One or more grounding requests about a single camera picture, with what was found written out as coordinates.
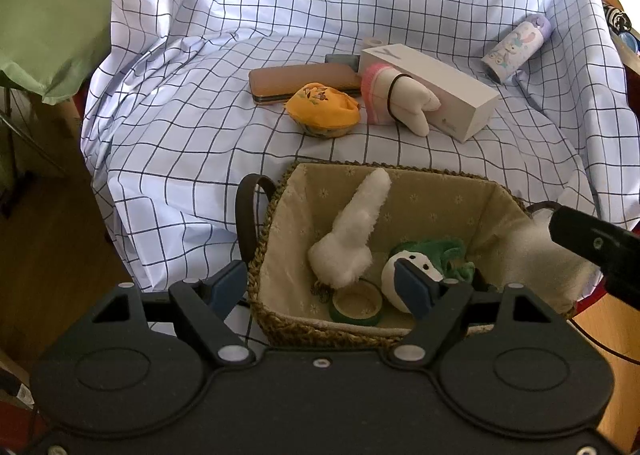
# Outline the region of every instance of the woven basket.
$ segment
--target woven basket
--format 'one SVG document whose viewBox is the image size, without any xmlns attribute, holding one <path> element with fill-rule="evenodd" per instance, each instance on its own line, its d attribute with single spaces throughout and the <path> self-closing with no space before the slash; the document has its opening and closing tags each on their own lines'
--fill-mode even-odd
<svg viewBox="0 0 640 455">
<path fill-rule="evenodd" d="M 593 267 L 553 244 L 546 227 L 540 235 L 540 225 L 521 200 L 499 184 L 471 174 L 413 167 L 295 163 L 279 186 L 258 174 L 245 177 L 236 197 L 238 242 L 249 270 L 248 299 L 273 345 L 389 347 L 414 326 L 410 315 L 388 304 L 376 327 L 334 323 L 314 291 L 317 280 L 306 260 L 308 248 L 331 230 L 338 212 L 375 167 L 388 170 L 392 187 L 369 239 L 374 262 L 366 279 L 380 284 L 388 252 L 400 242 L 458 237 L 465 242 L 467 260 L 487 282 L 501 288 L 519 281 L 556 311 L 572 311 Z M 256 186 L 270 199 L 259 239 Z M 537 204 L 536 209 L 546 206 Z M 539 275 L 554 279 L 538 283 Z"/>
</svg>

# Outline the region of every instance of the basket handle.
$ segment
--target basket handle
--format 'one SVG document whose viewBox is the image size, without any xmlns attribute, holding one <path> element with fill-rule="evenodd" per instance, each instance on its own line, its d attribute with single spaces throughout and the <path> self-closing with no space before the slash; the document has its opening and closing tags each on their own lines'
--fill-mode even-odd
<svg viewBox="0 0 640 455">
<path fill-rule="evenodd" d="M 558 202 L 553 202 L 552 200 L 543 200 L 542 202 L 535 202 L 534 204 L 527 206 L 526 212 L 529 213 L 529 215 L 533 215 L 533 213 L 535 213 L 536 211 L 540 211 L 540 210 L 556 211 L 561 207 L 562 207 L 562 204 L 559 204 Z"/>
<path fill-rule="evenodd" d="M 236 193 L 238 247 L 240 248 L 240 258 L 247 265 L 254 259 L 255 250 L 258 247 L 254 213 L 254 196 L 257 186 L 262 188 L 269 200 L 276 193 L 276 184 L 269 177 L 259 173 L 250 173 L 245 176 L 240 181 Z"/>
</svg>

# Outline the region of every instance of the plush toy face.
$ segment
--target plush toy face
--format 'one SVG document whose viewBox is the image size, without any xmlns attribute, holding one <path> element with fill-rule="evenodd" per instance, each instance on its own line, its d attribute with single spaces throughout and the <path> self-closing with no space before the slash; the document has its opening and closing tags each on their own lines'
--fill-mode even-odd
<svg viewBox="0 0 640 455">
<path fill-rule="evenodd" d="M 402 299 L 396 293 L 396 285 L 394 281 L 394 275 L 396 273 L 396 260 L 399 258 L 406 258 L 413 263 L 418 269 L 429 276 L 433 281 L 440 281 L 444 278 L 442 273 L 438 271 L 429 260 L 427 255 L 417 253 L 415 251 L 400 251 L 394 254 L 388 259 L 384 268 L 382 269 L 382 294 L 389 300 L 391 305 L 396 307 L 399 311 L 409 312 Z"/>
</svg>

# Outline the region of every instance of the white box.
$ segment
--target white box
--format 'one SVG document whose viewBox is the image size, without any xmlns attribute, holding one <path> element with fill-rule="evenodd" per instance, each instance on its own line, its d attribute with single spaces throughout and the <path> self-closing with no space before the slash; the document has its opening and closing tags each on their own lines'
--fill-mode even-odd
<svg viewBox="0 0 640 455">
<path fill-rule="evenodd" d="M 500 97 L 494 88 L 399 43 L 363 49 L 359 75 L 379 62 L 409 74 L 430 89 L 441 106 L 435 112 L 425 112 L 427 121 L 460 142 L 465 142 L 485 127 Z"/>
</svg>

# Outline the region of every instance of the white checkered tablecloth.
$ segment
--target white checkered tablecloth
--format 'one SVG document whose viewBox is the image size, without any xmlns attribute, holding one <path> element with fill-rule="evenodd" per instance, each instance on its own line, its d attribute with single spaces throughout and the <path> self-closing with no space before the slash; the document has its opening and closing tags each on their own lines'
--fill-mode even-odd
<svg viewBox="0 0 640 455">
<path fill-rule="evenodd" d="M 249 70 L 401 42 L 492 84 L 480 58 L 524 17 L 554 28 L 465 144 L 433 129 L 361 124 L 305 136 L 256 107 Z M 82 151 L 118 253 L 143 289 L 204 279 L 239 256 L 234 198 L 293 159 L 386 162 L 486 176 L 626 227 L 640 216 L 638 122 L 600 0 L 113 0 L 112 51 L 94 74 Z"/>
</svg>

